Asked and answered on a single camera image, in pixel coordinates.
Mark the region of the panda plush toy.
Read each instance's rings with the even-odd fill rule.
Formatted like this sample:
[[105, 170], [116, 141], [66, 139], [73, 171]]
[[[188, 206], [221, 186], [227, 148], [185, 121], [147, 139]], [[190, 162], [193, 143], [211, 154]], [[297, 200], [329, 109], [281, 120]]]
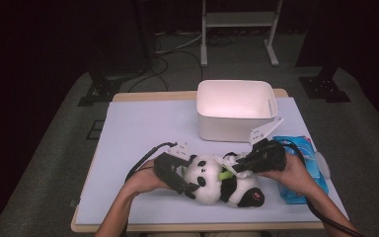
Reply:
[[[235, 153], [226, 155], [238, 156]], [[194, 200], [203, 204], [215, 204], [221, 200], [234, 207], [262, 206], [265, 196], [258, 176], [253, 173], [245, 179], [237, 178], [222, 165], [224, 157], [196, 155], [193, 162], [184, 168], [185, 181], [199, 185], [194, 192]]]

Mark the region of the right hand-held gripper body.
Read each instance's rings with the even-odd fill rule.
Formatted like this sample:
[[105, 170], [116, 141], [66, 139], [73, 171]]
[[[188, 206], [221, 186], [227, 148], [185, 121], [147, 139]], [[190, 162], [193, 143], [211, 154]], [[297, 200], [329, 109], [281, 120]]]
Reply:
[[251, 130], [250, 144], [252, 151], [248, 155], [248, 169], [255, 173], [272, 170], [282, 171], [285, 168], [285, 151], [283, 145], [267, 137], [283, 122], [283, 118], [260, 125]]

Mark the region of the white metal stand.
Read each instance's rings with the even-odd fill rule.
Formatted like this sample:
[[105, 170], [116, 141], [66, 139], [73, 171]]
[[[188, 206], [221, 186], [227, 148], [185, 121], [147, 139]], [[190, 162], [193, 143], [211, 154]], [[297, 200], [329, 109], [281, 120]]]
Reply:
[[206, 0], [202, 0], [200, 65], [208, 64], [206, 34], [212, 28], [269, 27], [268, 38], [264, 40], [265, 49], [272, 66], [279, 62], [273, 49], [273, 40], [280, 17], [283, 0], [277, 0], [275, 9], [267, 12], [207, 13]]

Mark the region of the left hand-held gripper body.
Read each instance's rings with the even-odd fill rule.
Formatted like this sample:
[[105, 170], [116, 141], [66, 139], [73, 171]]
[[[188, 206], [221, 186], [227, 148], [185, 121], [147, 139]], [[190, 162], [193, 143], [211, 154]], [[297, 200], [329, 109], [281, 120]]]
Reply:
[[173, 175], [177, 174], [183, 179], [183, 172], [180, 168], [186, 168], [179, 166], [179, 159], [189, 160], [190, 153], [188, 145], [184, 143], [177, 143], [169, 148], [166, 152], [160, 154], [154, 162], [154, 172], [159, 179], [161, 179], [166, 185], [170, 186], [170, 181]]

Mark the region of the black stand base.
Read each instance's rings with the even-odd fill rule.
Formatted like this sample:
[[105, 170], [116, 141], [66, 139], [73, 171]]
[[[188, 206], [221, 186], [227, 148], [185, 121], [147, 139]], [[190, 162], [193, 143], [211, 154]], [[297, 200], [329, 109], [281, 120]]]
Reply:
[[78, 102], [78, 107], [91, 107], [95, 103], [110, 102], [121, 87], [121, 80], [113, 75], [90, 72], [91, 85]]
[[345, 91], [339, 89], [334, 81], [338, 68], [326, 65], [316, 76], [303, 76], [299, 81], [309, 99], [324, 99], [327, 103], [349, 103]]

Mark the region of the white wet wipe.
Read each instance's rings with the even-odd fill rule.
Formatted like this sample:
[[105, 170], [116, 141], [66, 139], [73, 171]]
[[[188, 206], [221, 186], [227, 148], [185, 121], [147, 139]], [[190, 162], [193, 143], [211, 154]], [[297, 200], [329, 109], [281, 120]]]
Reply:
[[237, 160], [237, 156], [234, 155], [226, 155], [223, 158], [222, 165], [226, 168], [227, 171], [231, 172], [237, 178], [245, 179], [253, 175], [253, 172], [245, 169], [238, 168], [239, 162]]

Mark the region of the person's right hand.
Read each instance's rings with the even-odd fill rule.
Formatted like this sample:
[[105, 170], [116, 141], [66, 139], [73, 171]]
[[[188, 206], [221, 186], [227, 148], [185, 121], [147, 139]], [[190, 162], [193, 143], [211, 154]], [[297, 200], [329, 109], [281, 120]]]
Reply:
[[297, 156], [285, 154], [286, 166], [283, 171], [268, 171], [260, 176], [271, 178], [288, 187], [295, 193], [308, 199], [324, 197], [325, 192], [312, 179], [305, 166]]

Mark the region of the blue wet wipe packet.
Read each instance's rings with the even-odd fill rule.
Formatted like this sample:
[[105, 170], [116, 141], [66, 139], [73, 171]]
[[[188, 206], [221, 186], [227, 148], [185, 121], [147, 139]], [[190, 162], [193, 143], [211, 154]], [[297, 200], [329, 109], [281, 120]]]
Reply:
[[[314, 148], [310, 138], [306, 136], [274, 136], [274, 140], [284, 145], [287, 153], [296, 155], [297, 152], [294, 147], [303, 155], [306, 169], [319, 185], [319, 187], [326, 193], [329, 193], [329, 188], [326, 180], [331, 177], [331, 171], [325, 157]], [[280, 196], [288, 204], [305, 204], [306, 199], [298, 195], [294, 191], [284, 185], [279, 185]]]

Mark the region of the person's left hand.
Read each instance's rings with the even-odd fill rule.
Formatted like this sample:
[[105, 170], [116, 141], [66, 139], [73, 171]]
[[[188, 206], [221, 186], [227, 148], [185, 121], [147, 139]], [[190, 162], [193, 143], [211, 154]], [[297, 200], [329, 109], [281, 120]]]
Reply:
[[157, 189], [168, 189], [161, 179], [154, 172], [154, 161], [145, 162], [124, 184], [124, 187], [134, 194], [149, 193]]

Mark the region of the white plastic bin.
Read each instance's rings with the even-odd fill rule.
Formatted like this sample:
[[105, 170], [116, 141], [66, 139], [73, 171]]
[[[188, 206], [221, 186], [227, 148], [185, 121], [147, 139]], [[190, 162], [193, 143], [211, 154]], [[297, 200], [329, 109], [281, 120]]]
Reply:
[[198, 134], [204, 140], [249, 142], [251, 131], [273, 122], [276, 98], [264, 81], [205, 80], [196, 94]]

